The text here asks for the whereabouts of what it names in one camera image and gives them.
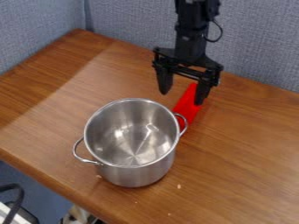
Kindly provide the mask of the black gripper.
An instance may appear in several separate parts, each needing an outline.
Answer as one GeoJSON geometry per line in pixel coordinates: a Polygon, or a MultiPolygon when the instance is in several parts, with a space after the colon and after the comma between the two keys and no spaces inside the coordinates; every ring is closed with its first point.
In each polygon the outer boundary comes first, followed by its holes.
{"type": "Polygon", "coordinates": [[[218,35],[222,29],[214,20],[204,21],[198,26],[181,26],[176,24],[176,40],[173,48],[156,47],[153,49],[152,67],[156,72],[158,91],[165,95],[173,85],[173,76],[177,74],[196,80],[194,105],[201,105],[208,97],[210,87],[218,85],[222,65],[216,62],[205,53],[206,43],[214,43],[208,38],[209,23],[218,27],[218,35]]]}

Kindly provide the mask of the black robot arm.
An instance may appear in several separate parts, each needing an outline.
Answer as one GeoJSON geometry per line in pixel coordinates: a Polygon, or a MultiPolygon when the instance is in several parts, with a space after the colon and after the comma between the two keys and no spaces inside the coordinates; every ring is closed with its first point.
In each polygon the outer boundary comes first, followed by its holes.
{"type": "Polygon", "coordinates": [[[173,0],[177,21],[174,48],[153,49],[152,66],[158,91],[165,95],[178,74],[197,81],[194,105],[201,105],[212,87],[220,83],[222,65],[205,53],[206,43],[220,40],[222,29],[214,17],[220,14],[220,0],[173,0]]]}

